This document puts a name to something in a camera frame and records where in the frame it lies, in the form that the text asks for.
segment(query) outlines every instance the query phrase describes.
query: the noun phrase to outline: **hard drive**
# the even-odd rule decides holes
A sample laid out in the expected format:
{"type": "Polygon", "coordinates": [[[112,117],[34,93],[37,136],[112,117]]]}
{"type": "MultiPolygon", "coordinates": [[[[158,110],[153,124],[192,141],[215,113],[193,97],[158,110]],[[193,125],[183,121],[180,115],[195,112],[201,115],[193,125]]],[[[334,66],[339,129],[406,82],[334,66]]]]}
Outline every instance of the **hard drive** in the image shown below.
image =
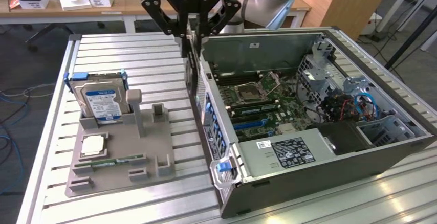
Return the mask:
{"type": "Polygon", "coordinates": [[[114,123],[121,114],[130,112],[126,103],[126,74],[124,70],[109,74],[73,73],[64,82],[73,93],[84,118],[96,118],[98,124],[114,123]]]}

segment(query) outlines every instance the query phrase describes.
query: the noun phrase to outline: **blue cable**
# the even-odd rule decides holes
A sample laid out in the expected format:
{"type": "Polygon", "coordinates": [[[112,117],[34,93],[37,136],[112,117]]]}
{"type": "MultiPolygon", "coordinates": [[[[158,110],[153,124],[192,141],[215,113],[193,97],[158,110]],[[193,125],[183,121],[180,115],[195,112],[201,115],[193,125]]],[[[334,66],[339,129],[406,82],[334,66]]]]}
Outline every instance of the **blue cable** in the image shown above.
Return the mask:
{"type": "Polygon", "coordinates": [[[359,108],[359,106],[358,106],[358,101],[356,101],[358,100],[358,96],[364,96],[364,97],[367,97],[370,99],[370,102],[371,102],[372,106],[375,107],[375,117],[378,117],[379,116],[379,109],[378,109],[378,106],[376,106],[376,103],[375,103],[375,100],[374,100],[372,96],[370,94],[367,94],[367,93],[359,93],[359,94],[355,95],[354,105],[356,107],[356,111],[359,113],[363,113],[362,110],[360,110],[360,108],[359,108]]]}
{"type": "Polygon", "coordinates": [[[15,124],[17,122],[19,122],[19,120],[26,116],[26,114],[27,114],[27,105],[25,103],[22,103],[22,102],[10,101],[10,100],[7,100],[7,99],[5,99],[2,97],[0,97],[0,100],[2,100],[3,102],[7,102],[10,104],[17,104],[17,105],[23,106],[23,113],[22,113],[21,117],[14,122],[11,122],[10,124],[3,125],[3,127],[7,127],[7,126],[11,126],[13,124],[15,124]]]}
{"type": "Polygon", "coordinates": [[[14,143],[14,141],[7,137],[7,136],[0,136],[0,138],[3,138],[6,140],[10,141],[10,144],[13,146],[13,149],[14,149],[14,152],[15,152],[15,155],[18,157],[18,161],[19,161],[19,175],[18,175],[18,178],[14,180],[14,182],[5,188],[1,190],[0,192],[0,195],[3,194],[10,188],[13,188],[18,183],[19,181],[22,180],[22,175],[23,175],[23,166],[22,166],[22,159],[21,159],[21,154],[19,154],[19,150],[18,150],[18,147],[14,143]]]}

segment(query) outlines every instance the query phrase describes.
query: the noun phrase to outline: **motherboard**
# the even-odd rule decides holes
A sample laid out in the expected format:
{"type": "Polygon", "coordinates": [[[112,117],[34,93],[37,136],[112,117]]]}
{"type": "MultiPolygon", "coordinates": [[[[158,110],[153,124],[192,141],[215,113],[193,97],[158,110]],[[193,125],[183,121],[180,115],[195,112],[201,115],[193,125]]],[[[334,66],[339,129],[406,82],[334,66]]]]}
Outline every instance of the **motherboard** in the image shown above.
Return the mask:
{"type": "Polygon", "coordinates": [[[217,79],[239,142],[301,131],[311,124],[288,79],[275,71],[217,79]]]}

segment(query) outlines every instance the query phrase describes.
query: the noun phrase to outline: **blue cable on floor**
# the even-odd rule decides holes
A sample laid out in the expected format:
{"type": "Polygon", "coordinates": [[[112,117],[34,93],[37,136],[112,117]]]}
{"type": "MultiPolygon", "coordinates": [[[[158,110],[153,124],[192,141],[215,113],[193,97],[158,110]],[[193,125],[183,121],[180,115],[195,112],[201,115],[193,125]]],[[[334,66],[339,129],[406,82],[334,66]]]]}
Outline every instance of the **blue cable on floor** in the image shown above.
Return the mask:
{"type": "Polygon", "coordinates": [[[5,188],[1,190],[0,192],[0,195],[3,194],[10,188],[13,188],[18,183],[19,181],[22,180],[22,175],[23,175],[23,165],[22,165],[22,159],[21,159],[21,154],[19,154],[19,150],[18,150],[18,147],[14,143],[14,141],[7,137],[7,136],[0,136],[0,138],[3,138],[6,140],[10,141],[10,144],[13,146],[13,149],[14,149],[14,152],[15,152],[15,155],[18,157],[18,161],[19,161],[19,175],[18,175],[18,178],[14,180],[14,182],[5,188]]]}
{"type": "Polygon", "coordinates": [[[23,113],[22,113],[21,117],[15,121],[13,121],[10,124],[3,125],[3,127],[7,127],[7,126],[11,126],[13,124],[15,124],[17,122],[19,122],[19,120],[26,116],[26,114],[27,114],[27,105],[25,103],[22,103],[22,102],[10,101],[10,100],[5,99],[1,96],[0,96],[0,100],[2,100],[6,103],[10,103],[10,104],[23,105],[23,113]]]}

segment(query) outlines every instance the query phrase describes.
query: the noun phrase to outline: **slotted metal surface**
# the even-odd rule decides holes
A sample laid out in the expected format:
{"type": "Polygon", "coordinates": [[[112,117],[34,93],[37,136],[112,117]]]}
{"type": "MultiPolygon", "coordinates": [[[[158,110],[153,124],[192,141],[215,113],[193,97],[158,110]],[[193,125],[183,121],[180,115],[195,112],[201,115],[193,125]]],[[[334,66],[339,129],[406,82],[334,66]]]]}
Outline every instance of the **slotted metal surface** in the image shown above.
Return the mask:
{"type": "MultiPolygon", "coordinates": [[[[342,33],[332,33],[437,125],[434,110],[342,33]]],[[[435,143],[375,177],[220,219],[177,54],[172,38],[161,33],[85,35],[69,41],[18,223],[437,223],[435,143]],[[66,198],[78,105],[61,76],[65,71],[104,73],[121,68],[129,87],[142,91],[141,108],[157,102],[168,108],[177,177],[150,187],[66,198]]],[[[356,72],[346,58],[338,56],[336,63],[350,75],[356,72]]]]}

